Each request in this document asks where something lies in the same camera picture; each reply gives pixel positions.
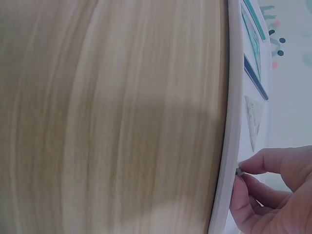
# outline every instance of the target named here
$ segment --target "small metal object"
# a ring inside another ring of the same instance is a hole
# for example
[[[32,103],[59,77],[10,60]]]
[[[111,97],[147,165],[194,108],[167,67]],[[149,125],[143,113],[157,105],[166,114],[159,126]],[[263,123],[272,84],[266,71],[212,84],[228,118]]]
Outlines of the small metal object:
[[[240,169],[239,167],[235,170],[235,175],[241,177],[242,174],[244,174],[244,171]]]

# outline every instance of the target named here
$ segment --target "wooden panel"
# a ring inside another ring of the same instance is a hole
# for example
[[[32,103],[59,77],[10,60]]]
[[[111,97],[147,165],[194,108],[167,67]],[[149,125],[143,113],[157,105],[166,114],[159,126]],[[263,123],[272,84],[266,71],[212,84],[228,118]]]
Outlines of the wooden panel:
[[[226,15],[210,0],[2,0],[0,232],[205,233]]]

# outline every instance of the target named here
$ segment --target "pink dot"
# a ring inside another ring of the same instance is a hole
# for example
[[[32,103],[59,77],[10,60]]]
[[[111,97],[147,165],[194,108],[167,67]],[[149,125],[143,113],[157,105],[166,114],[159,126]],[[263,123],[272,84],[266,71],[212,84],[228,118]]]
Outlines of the pink dot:
[[[280,21],[275,21],[275,25],[276,25],[276,27],[279,27],[279,26],[281,26],[281,22]]]
[[[277,62],[275,62],[275,61],[274,61],[274,62],[272,62],[272,68],[274,68],[274,69],[275,69],[275,68],[277,68],[277,67],[278,67],[278,63],[277,63]]]

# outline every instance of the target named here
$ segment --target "poster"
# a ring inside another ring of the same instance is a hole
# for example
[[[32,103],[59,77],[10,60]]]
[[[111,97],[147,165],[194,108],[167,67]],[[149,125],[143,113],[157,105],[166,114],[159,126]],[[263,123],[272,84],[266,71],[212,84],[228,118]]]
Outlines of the poster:
[[[261,57],[260,57],[259,37],[243,5],[241,5],[241,11],[242,11],[242,17],[243,17],[243,20],[244,20],[244,23],[248,32],[249,40],[253,48],[253,55],[255,58],[256,66],[257,66],[257,68],[254,70],[257,71],[258,79],[259,81],[261,81]]]
[[[262,105],[248,96],[245,96],[245,104],[250,142],[252,151],[254,152],[260,129]]]

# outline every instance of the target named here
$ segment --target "hand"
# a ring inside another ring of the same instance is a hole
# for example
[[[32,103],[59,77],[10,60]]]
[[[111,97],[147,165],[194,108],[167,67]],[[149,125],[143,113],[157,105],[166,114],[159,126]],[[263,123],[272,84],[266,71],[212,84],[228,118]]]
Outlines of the hand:
[[[243,233],[312,234],[312,146],[264,149],[239,166],[253,175],[281,174],[292,191],[276,191],[251,175],[235,176],[230,210]]]

